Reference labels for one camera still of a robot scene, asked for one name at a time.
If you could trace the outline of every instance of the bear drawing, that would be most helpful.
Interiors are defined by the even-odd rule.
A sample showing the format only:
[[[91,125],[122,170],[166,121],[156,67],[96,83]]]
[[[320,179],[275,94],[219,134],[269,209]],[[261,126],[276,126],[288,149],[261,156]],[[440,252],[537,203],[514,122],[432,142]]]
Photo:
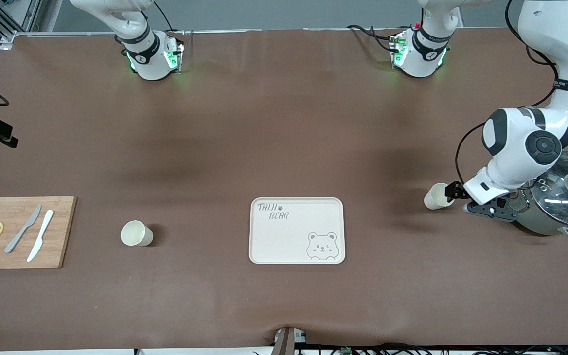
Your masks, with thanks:
[[[330,232],[327,236],[319,236],[312,232],[308,234],[308,248],[306,254],[311,260],[336,260],[339,248],[336,246],[336,234]]]

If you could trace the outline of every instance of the green led light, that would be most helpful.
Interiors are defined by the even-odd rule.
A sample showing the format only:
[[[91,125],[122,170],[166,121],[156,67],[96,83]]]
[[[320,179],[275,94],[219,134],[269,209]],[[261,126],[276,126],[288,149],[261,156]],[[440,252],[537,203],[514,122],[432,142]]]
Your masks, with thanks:
[[[406,45],[396,54],[396,65],[402,65],[404,63],[404,58],[409,54],[409,47]]]
[[[131,55],[126,53],[126,58],[128,58],[129,63],[131,63],[131,69],[135,70],[135,65],[133,64],[133,58],[131,58]]]
[[[172,54],[172,52],[168,53],[168,52],[164,51],[164,54],[165,54],[166,61],[168,62],[168,66],[171,67],[172,69],[176,68],[177,67],[177,56]]]
[[[442,65],[442,61],[444,61],[444,54],[446,54],[446,49],[444,49],[444,51],[442,52],[442,54],[440,54],[440,61],[437,62],[437,66],[439,67],[440,65]]]

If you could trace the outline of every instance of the white paper cup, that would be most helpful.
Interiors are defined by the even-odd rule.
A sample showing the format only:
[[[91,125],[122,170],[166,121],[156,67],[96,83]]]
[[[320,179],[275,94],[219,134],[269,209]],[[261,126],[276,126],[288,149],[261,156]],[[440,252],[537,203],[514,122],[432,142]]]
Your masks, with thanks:
[[[449,207],[453,204],[455,200],[448,202],[446,195],[444,195],[444,189],[446,189],[447,186],[448,184],[440,182],[439,184],[433,185],[426,193],[426,196],[424,196],[424,205],[426,205],[429,210],[437,210],[443,207]]]
[[[122,227],[122,242],[129,247],[145,247],[153,241],[153,231],[139,220],[131,220]]]

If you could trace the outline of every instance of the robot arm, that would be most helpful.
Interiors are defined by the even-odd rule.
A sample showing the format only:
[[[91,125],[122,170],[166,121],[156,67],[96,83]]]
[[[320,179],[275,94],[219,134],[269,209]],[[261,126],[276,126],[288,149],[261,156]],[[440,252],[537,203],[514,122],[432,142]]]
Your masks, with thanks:
[[[459,24],[458,7],[476,6],[492,0],[418,0],[422,23],[398,34],[390,43],[397,53],[394,67],[415,78],[425,78],[442,65],[446,46]]]
[[[501,108],[486,121],[482,143],[492,160],[464,184],[480,205],[542,175],[568,145],[568,0],[525,0],[519,34],[554,59],[558,79],[546,108]]]
[[[153,0],[70,0],[73,6],[98,18],[115,31],[126,48],[134,72],[146,80],[160,80],[180,70],[183,44],[163,31],[153,31],[142,11]]]

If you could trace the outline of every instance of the brown tablecloth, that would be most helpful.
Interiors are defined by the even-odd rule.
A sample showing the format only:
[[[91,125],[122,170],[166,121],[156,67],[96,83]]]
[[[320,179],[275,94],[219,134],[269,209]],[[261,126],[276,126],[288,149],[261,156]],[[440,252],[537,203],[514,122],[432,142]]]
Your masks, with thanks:
[[[78,197],[63,268],[0,270],[0,350],[309,342],[568,343],[568,240],[429,212],[464,132],[552,75],[505,29],[458,30],[435,76],[346,31],[184,37],[184,72],[133,75],[110,37],[17,38],[0,54],[0,196]],[[489,160],[475,133],[461,165]],[[259,196],[336,196],[347,257],[254,265]],[[119,231],[151,225],[149,248]]]

